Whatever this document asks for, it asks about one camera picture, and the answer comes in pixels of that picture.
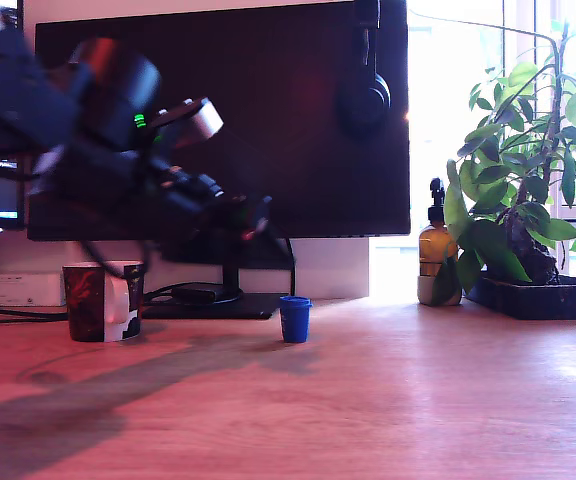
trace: black monitor screen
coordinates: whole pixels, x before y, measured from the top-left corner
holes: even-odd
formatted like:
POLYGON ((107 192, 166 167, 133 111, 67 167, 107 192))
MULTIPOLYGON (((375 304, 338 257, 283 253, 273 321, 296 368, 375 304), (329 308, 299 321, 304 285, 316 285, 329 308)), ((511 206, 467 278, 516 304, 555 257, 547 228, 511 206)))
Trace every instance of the black monitor screen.
MULTIPOLYGON (((86 38, 115 38, 160 70, 154 112, 210 98, 224 127, 171 162, 210 175, 227 193, 271 196, 271 220, 292 238, 407 234, 405 2, 383 1, 381 20, 378 71, 392 108, 361 141, 343 132, 335 111, 337 85, 351 68, 352 2, 45 23, 36 52, 56 67, 86 38)), ((94 239, 63 230, 73 225, 67 214, 51 224, 48 213, 31 203, 35 239, 94 239)))

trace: robotic arm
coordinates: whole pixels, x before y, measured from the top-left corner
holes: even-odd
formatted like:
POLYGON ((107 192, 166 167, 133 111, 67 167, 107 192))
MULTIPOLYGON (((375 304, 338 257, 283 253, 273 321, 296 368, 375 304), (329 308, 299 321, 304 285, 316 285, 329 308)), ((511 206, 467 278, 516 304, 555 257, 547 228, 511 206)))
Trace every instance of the robotic arm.
POLYGON ((209 139, 223 122, 207 98, 147 118, 159 83, 146 58, 104 38, 84 41, 67 64, 46 72, 22 34, 4 28, 0 155, 36 157, 33 195, 160 247, 211 229, 251 240, 265 229, 270 199, 229 197, 207 175, 168 162, 173 149, 209 139))

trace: small blue cup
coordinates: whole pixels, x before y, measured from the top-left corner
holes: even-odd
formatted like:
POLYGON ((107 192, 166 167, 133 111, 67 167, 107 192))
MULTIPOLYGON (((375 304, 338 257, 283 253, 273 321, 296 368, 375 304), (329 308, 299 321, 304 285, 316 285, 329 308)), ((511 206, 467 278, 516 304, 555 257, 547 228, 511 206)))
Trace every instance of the small blue cup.
POLYGON ((308 322, 312 302, 306 297, 281 297, 281 333, 286 343, 304 343, 308 339, 308 322))

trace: pump bottle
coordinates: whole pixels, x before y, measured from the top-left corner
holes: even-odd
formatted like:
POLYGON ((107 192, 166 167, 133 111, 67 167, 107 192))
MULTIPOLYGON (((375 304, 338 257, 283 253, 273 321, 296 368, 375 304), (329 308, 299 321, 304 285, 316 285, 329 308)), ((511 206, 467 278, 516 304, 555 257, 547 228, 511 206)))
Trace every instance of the pump bottle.
MULTIPOLYGON (((430 182, 433 205, 428 209, 430 225, 419 235, 419 277, 417 298, 419 303, 432 304, 432 290, 435 277, 445 257, 457 260, 457 243, 444 222, 444 199, 446 192, 439 178, 430 182)), ((457 305, 461 302, 461 289, 442 305, 457 305)))

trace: headphones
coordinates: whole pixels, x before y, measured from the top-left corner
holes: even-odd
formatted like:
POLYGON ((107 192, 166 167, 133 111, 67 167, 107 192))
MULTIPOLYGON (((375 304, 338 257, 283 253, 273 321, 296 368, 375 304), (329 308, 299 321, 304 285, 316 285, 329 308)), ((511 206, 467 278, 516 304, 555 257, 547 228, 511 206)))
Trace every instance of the headphones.
POLYGON ((377 73, 376 39, 381 13, 380 0, 354 0, 352 66, 336 95, 342 129, 364 138, 377 131, 390 109, 388 84, 377 73))

